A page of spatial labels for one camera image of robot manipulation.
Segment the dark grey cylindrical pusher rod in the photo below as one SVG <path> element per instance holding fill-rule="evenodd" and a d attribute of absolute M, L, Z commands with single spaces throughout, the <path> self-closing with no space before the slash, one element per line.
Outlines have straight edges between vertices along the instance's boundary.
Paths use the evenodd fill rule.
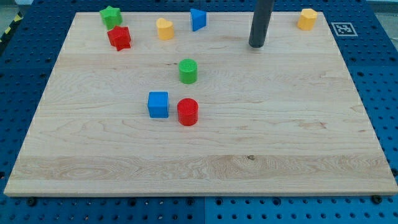
<path fill-rule="evenodd" d="M 274 2 L 274 0 L 257 0 L 248 40 L 252 48 L 261 48 L 264 46 Z"/>

